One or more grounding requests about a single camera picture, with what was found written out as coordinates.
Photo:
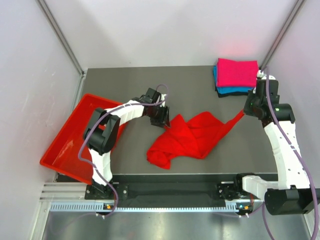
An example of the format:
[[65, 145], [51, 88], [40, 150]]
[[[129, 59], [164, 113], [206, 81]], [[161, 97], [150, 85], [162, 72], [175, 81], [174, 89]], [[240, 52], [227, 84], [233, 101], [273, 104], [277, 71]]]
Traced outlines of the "red t-shirt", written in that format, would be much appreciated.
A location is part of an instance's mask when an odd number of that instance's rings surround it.
[[232, 128], [243, 118], [241, 110], [234, 118], [223, 123], [208, 111], [185, 121], [181, 114], [175, 116], [146, 152], [152, 165], [169, 170], [171, 160], [189, 157], [203, 160]]

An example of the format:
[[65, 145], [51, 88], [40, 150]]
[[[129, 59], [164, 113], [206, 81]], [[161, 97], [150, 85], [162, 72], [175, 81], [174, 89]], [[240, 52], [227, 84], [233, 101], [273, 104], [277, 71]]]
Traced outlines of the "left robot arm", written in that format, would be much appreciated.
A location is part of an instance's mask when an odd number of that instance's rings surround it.
[[120, 127], [131, 120], [147, 116], [157, 127], [170, 127], [167, 93], [149, 88], [140, 97], [113, 108], [96, 108], [83, 133], [83, 144], [78, 152], [79, 160], [92, 165], [93, 174], [88, 189], [92, 195], [106, 199], [114, 194], [111, 184], [111, 151], [117, 142]]

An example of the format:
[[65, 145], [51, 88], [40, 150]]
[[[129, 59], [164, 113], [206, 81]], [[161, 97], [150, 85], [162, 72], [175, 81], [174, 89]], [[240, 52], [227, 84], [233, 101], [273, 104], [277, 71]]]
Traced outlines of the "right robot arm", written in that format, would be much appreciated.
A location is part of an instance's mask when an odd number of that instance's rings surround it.
[[264, 180], [255, 173], [238, 173], [233, 184], [218, 184], [217, 193], [229, 201], [253, 195], [264, 201], [271, 215], [304, 215], [314, 209], [312, 190], [306, 169], [296, 155], [300, 148], [295, 115], [290, 104], [280, 103], [278, 87], [276, 79], [259, 77], [244, 105], [244, 114], [258, 118], [269, 139], [277, 180]]

